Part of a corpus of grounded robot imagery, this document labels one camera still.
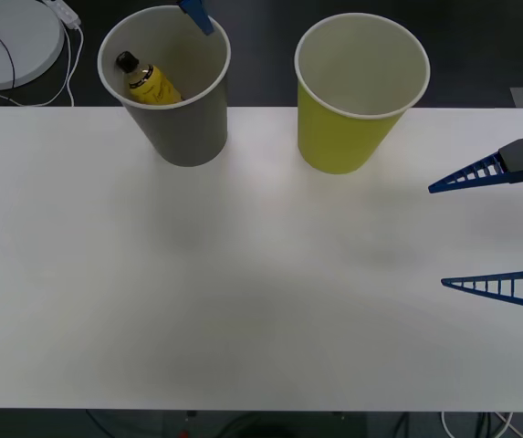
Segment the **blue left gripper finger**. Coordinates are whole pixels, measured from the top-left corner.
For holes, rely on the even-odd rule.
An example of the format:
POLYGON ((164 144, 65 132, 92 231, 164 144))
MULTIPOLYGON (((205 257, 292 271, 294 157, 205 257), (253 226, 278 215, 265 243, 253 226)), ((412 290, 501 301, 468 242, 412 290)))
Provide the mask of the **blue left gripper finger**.
POLYGON ((214 26, 204 8, 202 0, 178 0, 177 5, 194 21, 206 36, 213 34, 214 26))

